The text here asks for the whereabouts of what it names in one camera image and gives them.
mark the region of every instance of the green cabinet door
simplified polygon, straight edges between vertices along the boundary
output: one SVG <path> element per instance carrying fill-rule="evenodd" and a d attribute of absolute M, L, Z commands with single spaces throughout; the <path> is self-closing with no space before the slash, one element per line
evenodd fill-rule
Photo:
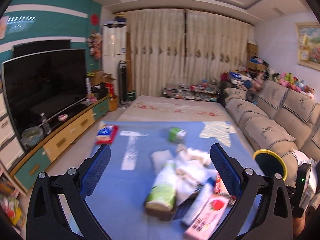
<path fill-rule="evenodd" d="M 109 111 L 108 99 L 103 100 L 93 107 L 94 119 L 97 120 Z"/>
<path fill-rule="evenodd" d="M 43 148 L 40 148 L 15 174 L 26 188 L 30 189 L 36 182 L 38 174 L 51 164 Z"/>

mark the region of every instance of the green can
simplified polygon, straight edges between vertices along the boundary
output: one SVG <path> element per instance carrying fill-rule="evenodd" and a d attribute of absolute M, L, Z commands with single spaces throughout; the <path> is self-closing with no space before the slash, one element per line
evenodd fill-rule
<path fill-rule="evenodd" d="M 186 137 L 187 132 L 178 127 L 171 127 L 169 130 L 169 141 L 174 143 L 181 143 Z"/>

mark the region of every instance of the curtain rod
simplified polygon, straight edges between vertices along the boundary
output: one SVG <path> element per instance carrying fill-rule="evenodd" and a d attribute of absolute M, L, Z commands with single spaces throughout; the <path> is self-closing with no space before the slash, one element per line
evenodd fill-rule
<path fill-rule="evenodd" d="M 117 14 L 117 13 L 124 13 L 124 12 L 131 12 L 131 11 L 138 11 L 138 10 L 146 10 L 146 9 L 184 9 L 184 10 L 192 10 L 192 11 L 199 11 L 199 12 L 206 12 L 206 13 L 212 13 L 212 14 L 217 14 L 217 15 L 221 15 L 230 19 L 234 19 L 243 23 L 247 23 L 251 26 L 254 26 L 254 24 L 243 21 L 243 20 L 239 20 L 237 18 L 225 15 L 225 14 L 221 14 L 221 13 L 217 13 L 217 12 L 212 12 L 212 11 L 206 11 L 206 10 L 199 10 L 199 9 L 192 9 L 192 8 L 181 8 L 181 7 L 146 7 L 146 8 L 138 8 L 138 9 L 132 9 L 132 10 L 126 10 L 126 11 L 118 11 L 115 12 L 113 14 Z"/>

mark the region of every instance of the white stripe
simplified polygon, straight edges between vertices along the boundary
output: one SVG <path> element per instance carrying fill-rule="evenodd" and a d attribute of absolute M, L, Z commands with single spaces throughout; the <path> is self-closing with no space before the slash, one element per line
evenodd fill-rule
<path fill-rule="evenodd" d="M 129 137 L 127 150 L 121 163 L 121 171 L 133 171 L 136 168 L 138 158 L 138 150 L 136 149 L 138 137 L 147 136 L 148 134 L 141 134 L 135 131 L 121 131 L 119 135 Z"/>
<path fill-rule="evenodd" d="M 62 7 L 52 6 L 52 5 L 44 5 L 44 4 L 17 4 L 10 5 L 5 13 L 9 12 L 17 12 L 17 11 L 47 11 L 47 12 L 58 12 L 69 15 L 74 15 L 82 18 L 88 18 L 87 13 L 66 9 Z"/>
<path fill-rule="evenodd" d="M 52 37 L 36 37 L 17 41 L 11 41 L 0 45 L 0 53 L 11 50 L 14 45 L 33 42 L 33 41 L 49 41 L 49 40 L 71 40 L 71 42 L 86 42 L 85 37 L 68 37 L 68 36 L 52 36 Z"/>

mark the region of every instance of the tower fan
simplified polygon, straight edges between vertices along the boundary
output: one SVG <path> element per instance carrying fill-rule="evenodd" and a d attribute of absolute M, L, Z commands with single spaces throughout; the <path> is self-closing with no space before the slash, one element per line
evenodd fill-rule
<path fill-rule="evenodd" d="M 127 95 L 127 63 L 120 60 L 118 64 L 118 85 L 119 85 L 119 107 L 127 108 L 128 95 Z"/>

